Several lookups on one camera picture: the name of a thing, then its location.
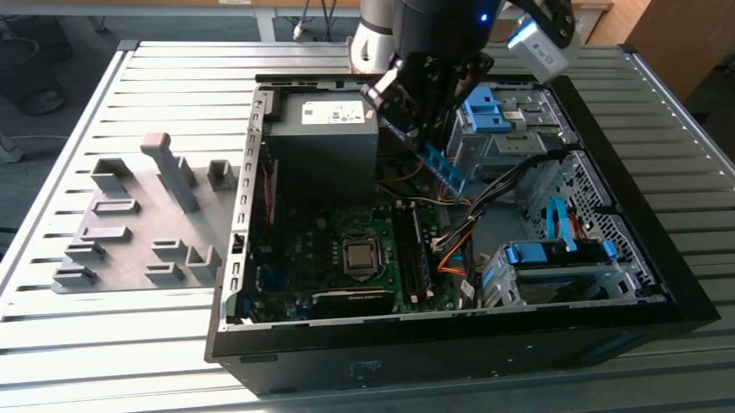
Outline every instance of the black front bezel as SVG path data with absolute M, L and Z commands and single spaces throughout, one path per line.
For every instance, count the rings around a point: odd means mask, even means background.
M 291 83 L 303 92 L 321 82 L 365 82 L 365 75 L 267 75 L 257 76 L 258 83 Z M 535 82 L 527 75 L 489 76 L 486 82 Z M 578 133 L 583 149 L 599 172 L 626 222 L 635 243 L 657 278 L 666 285 L 670 300 L 655 304 L 591 308 L 553 308 L 545 311 L 491 314 L 473 317 L 427 320 L 386 321 L 383 323 L 342 324 L 237 330 L 219 332 L 218 280 L 207 337 L 207 359 L 221 356 L 303 351 L 319 348 L 350 348 L 455 340 L 465 338 L 539 333 L 545 331 L 662 327 L 665 332 L 694 330 L 719 319 L 715 306 L 691 273 L 682 254 L 666 234 L 657 215 L 623 166 L 595 118 L 569 77 L 558 77 L 549 89 L 557 97 L 570 125 Z

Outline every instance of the metal work table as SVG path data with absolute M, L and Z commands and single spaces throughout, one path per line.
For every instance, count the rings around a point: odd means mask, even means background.
M 503 48 L 489 52 L 497 73 L 525 71 Z M 217 158 L 239 165 L 255 74 L 347 65 L 346 47 L 333 44 L 144 42 L 116 53 L 0 265 L 0 407 L 731 411 L 735 169 L 638 55 L 617 47 L 587 48 L 567 74 L 718 305 L 723 320 L 705 329 L 583 370 L 259 400 L 203 361 L 211 289 L 50 290 L 98 157 L 138 152 L 143 134 L 166 131 L 193 167 Z

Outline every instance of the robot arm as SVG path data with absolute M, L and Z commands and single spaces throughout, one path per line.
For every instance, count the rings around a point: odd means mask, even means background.
M 510 0 L 530 16 L 509 48 L 542 81 L 565 68 L 559 49 L 570 46 L 570 0 Z M 505 0 L 395 0 L 395 54 L 389 70 L 363 87 L 386 126 L 458 194 L 465 179 L 442 156 L 455 113 L 493 67 L 482 52 Z

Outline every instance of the floor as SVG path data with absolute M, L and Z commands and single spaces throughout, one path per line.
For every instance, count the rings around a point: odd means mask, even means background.
M 64 140 L 59 137 L 71 134 L 120 40 L 261 40 L 251 17 L 108 17 L 103 33 L 95 32 L 83 16 L 64 17 L 62 24 L 75 49 L 74 58 L 54 67 L 68 96 L 64 107 L 50 115 L 28 117 L 0 99 L 0 131 L 11 137 L 44 135 L 14 140 L 27 153 L 26 161 L 0 163 L 0 229 L 20 226 L 63 148 Z M 290 40 L 293 23 L 281 18 L 275 24 L 277 39 Z M 315 36 L 322 40 L 323 27 L 322 19 L 310 22 L 305 41 L 314 40 Z M 357 27 L 358 19 L 339 19 L 333 28 L 334 41 L 345 41 Z M 735 157 L 735 139 L 730 136 L 735 130 L 734 97 L 735 80 L 722 71 L 714 71 L 686 102 L 731 157 Z M 11 238 L 0 231 L 0 253 Z

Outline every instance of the blue plastic tab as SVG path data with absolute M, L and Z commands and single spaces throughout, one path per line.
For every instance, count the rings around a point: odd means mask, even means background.
M 493 276 L 495 276 L 495 268 L 491 268 L 491 270 L 483 277 L 483 288 L 486 288 L 489 283 L 491 282 Z
M 559 234 L 554 228 L 554 213 L 559 216 Z M 557 196 L 550 198 L 547 204 L 547 236 L 550 238 L 562 238 L 570 252 L 577 251 L 577 242 L 574 241 L 573 221 L 566 213 L 565 200 Z
M 430 143 L 426 143 L 419 157 L 425 161 L 426 167 L 434 172 L 442 183 L 447 185 L 447 188 L 450 188 L 455 198 L 459 199 L 465 191 L 466 178 L 458 167 Z
M 503 118 L 501 101 L 489 86 L 478 86 L 465 101 L 465 110 L 475 133 L 509 133 L 513 126 Z
M 515 247 L 521 255 L 521 263 L 529 264 L 549 261 L 547 253 L 541 243 L 518 243 Z
M 615 243 L 611 240 L 606 239 L 602 242 L 602 248 L 606 251 L 610 259 L 615 260 L 615 258 L 618 257 L 618 248 L 615 247 Z
M 506 248 L 506 255 L 509 256 L 509 264 L 517 264 L 519 260 L 515 246 L 511 245 Z

